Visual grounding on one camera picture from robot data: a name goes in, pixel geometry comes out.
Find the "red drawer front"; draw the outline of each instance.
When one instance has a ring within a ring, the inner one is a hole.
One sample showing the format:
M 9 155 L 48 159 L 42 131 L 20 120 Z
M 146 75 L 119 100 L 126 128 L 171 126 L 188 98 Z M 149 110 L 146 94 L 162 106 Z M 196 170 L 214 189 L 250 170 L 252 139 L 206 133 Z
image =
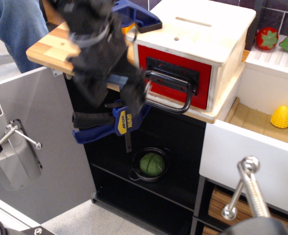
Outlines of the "red drawer front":
M 169 54 L 163 51 L 152 49 L 149 47 L 138 45 L 139 65 L 142 69 L 146 69 L 146 58 L 151 57 L 157 60 L 162 60 L 183 68 L 199 72 L 199 85 L 196 94 L 192 98 L 192 106 L 206 109 L 208 100 L 208 91 L 210 83 L 211 65 L 200 63 L 177 55 Z M 185 102 L 186 93 L 162 86 L 157 83 L 152 83 L 152 92 L 162 94 L 166 97 Z

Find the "yellow corn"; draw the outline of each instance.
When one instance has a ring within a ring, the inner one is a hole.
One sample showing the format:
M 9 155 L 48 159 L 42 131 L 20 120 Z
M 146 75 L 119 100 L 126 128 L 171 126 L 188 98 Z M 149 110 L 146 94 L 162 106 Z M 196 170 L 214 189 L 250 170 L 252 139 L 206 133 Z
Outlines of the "yellow corn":
M 271 123 L 278 128 L 288 127 L 288 107 L 280 106 L 271 117 Z

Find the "black cabinet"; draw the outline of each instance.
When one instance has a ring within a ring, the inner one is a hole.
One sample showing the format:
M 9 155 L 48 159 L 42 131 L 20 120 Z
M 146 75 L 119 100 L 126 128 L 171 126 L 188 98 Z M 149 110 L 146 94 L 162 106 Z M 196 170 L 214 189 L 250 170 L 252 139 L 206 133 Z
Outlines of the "black cabinet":
M 69 89 L 77 112 L 98 113 L 79 93 Z M 118 95 L 110 91 L 106 103 Z M 191 232 L 199 181 L 205 122 L 151 108 L 141 127 L 131 132 L 131 153 L 125 138 L 111 134 L 84 145 L 97 193 L 93 201 L 106 203 L 154 228 L 173 235 Z M 155 183 L 130 179 L 134 154 L 156 147 L 170 151 L 167 172 Z

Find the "floor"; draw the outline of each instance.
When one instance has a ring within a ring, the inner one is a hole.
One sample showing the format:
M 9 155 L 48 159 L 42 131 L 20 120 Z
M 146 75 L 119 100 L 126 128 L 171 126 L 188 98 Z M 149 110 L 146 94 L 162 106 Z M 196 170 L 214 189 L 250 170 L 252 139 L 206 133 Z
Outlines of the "floor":
M 0 41 L 0 55 L 8 54 Z M 21 74 L 15 63 L 0 66 L 0 81 Z M 56 235 L 161 235 L 162 233 L 115 211 L 87 201 L 43 224 Z
M 93 204 L 90 200 L 42 226 L 57 235 L 163 235 L 107 205 Z

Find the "jeans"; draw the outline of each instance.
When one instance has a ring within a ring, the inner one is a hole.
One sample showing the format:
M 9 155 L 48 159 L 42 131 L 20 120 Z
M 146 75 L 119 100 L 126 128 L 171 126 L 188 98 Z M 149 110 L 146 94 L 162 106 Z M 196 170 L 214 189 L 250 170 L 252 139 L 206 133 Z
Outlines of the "jeans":
M 29 61 L 25 52 L 47 33 L 39 0 L 0 0 L 0 40 L 20 72 L 41 66 Z

